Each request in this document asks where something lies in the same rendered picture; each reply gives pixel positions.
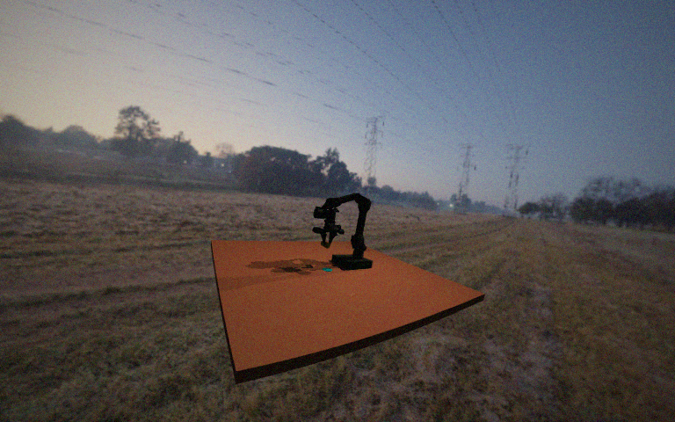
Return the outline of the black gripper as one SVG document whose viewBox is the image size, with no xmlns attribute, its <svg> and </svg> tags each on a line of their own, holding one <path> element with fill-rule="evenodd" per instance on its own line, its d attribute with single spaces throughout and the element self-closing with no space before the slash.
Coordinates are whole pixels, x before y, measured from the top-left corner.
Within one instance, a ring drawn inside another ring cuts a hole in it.
<svg viewBox="0 0 675 422">
<path fill-rule="evenodd" d="M 324 224 L 323 229 L 321 229 L 321 228 L 319 228 L 319 227 L 314 227 L 313 230 L 312 230 L 312 231 L 315 232 L 316 234 L 320 234 L 320 235 L 321 235 L 322 240 L 323 240 L 323 245 L 325 245 L 325 240 L 326 240 L 326 236 L 327 236 L 326 232 L 329 232 L 327 229 L 325 229 L 325 226 L 326 226 L 327 222 L 333 223 L 333 222 L 335 222 L 335 220 L 325 219 L 324 221 L 325 221 L 325 224 Z M 335 223 L 336 223 L 336 222 L 335 222 Z M 339 233 L 340 235 L 343 235 L 345 232 L 344 232 L 343 229 L 341 229 L 340 231 L 338 231 L 338 233 Z M 337 236 L 337 234 L 335 234 L 335 233 L 331 234 L 331 233 L 330 233 L 330 236 L 329 236 L 329 244 L 331 244 L 331 242 L 332 242 L 332 240 L 333 240 L 333 238 L 334 238 L 335 236 Z"/>
</svg>

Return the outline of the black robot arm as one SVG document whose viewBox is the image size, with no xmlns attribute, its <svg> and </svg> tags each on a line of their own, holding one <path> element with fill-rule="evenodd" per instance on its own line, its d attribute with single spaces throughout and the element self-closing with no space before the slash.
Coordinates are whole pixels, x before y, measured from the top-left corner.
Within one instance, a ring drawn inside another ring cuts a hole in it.
<svg viewBox="0 0 675 422">
<path fill-rule="evenodd" d="M 359 208 L 359 218 L 356 228 L 356 233 L 352 236 L 351 244 L 354 249 L 352 258 L 364 259 L 364 251 L 367 250 L 367 247 L 364 244 L 364 227 L 367 217 L 367 212 L 371 207 L 371 200 L 362 196 L 360 193 L 352 193 L 339 198 L 328 198 L 322 207 L 316 207 L 314 210 L 314 217 L 319 219 L 329 219 L 335 220 L 336 212 L 339 212 L 336 207 L 340 206 L 343 203 L 348 201 L 355 200 L 358 203 Z M 334 208 L 334 209 L 333 209 Z M 329 209 L 329 210 L 327 210 Z M 341 230 L 341 225 L 335 225 L 335 222 L 327 222 L 325 229 L 327 229 L 331 234 L 337 234 Z"/>
</svg>

